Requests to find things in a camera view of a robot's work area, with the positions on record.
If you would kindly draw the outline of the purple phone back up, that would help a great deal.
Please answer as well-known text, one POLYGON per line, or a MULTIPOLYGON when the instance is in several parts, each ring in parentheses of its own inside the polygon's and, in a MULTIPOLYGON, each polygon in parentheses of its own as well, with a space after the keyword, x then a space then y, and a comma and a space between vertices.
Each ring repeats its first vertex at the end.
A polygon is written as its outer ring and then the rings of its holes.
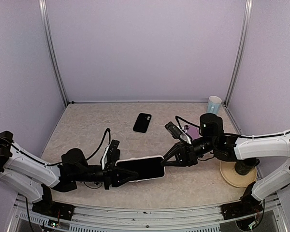
POLYGON ((185 125, 183 127, 185 133, 188 135, 191 141, 198 139, 200 137, 199 135, 199 129, 192 125, 185 125))

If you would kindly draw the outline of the white-edged phone screen up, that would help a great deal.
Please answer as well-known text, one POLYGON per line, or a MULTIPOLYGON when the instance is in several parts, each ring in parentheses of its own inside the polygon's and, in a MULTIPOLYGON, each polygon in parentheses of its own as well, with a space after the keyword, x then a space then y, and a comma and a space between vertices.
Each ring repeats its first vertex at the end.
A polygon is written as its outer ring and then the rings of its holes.
POLYGON ((138 173, 136 181, 145 181, 165 176, 165 167, 161 165, 163 156, 150 156, 141 158, 122 159, 116 166, 138 173))

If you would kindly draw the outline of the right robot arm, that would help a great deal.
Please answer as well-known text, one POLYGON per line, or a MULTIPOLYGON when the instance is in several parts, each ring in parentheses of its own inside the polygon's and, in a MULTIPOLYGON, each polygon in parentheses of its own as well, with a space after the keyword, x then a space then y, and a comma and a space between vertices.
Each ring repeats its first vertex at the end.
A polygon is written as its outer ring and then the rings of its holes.
POLYGON ((212 152, 221 161, 251 161, 253 165, 258 158, 286 157, 283 165, 247 187, 237 205, 238 211, 243 215, 249 214, 257 202, 290 184, 290 130, 259 136, 225 133, 222 118, 213 113, 200 116, 200 137, 191 142, 182 139, 183 131, 174 123, 167 123, 165 128, 179 142, 164 155, 161 162, 164 167, 196 165, 198 158, 207 152, 212 152))

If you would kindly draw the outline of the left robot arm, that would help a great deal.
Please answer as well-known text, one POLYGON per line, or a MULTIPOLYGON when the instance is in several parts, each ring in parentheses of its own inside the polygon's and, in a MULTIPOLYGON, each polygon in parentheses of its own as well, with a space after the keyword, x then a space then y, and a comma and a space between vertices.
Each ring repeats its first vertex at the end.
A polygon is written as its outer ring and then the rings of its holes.
POLYGON ((13 140, 9 131, 0 133, 0 181, 48 215, 58 210, 58 204, 47 196, 51 189, 69 192, 77 189, 77 182, 101 183, 105 189, 117 188, 136 180, 138 173, 115 165, 119 158, 119 142, 112 140, 103 158, 106 163, 90 165, 79 148, 72 148, 61 156, 58 163, 49 163, 32 155, 13 140))

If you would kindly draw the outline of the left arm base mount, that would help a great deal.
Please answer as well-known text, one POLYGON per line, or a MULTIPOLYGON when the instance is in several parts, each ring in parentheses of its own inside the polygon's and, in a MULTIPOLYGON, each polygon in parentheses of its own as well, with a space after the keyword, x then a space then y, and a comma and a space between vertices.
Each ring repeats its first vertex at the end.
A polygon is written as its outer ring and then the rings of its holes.
POLYGON ((42 199, 33 203, 32 211, 41 215, 71 221, 74 213, 74 206, 53 201, 51 189, 44 184, 42 184, 42 189, 42 199))

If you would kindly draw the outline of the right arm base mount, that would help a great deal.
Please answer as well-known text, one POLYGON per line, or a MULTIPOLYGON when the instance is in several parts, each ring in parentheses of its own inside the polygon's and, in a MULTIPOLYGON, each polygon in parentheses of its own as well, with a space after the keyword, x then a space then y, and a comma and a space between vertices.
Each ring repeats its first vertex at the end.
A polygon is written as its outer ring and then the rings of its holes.
POLYGON ((239 201, 221 205, 220 208, 224 220, 247 216, 263 210, 264 207, 262 206, 261 201, 256 200, 252 196, 252 189, 255 183, 256 181, 247 186, 239 201))

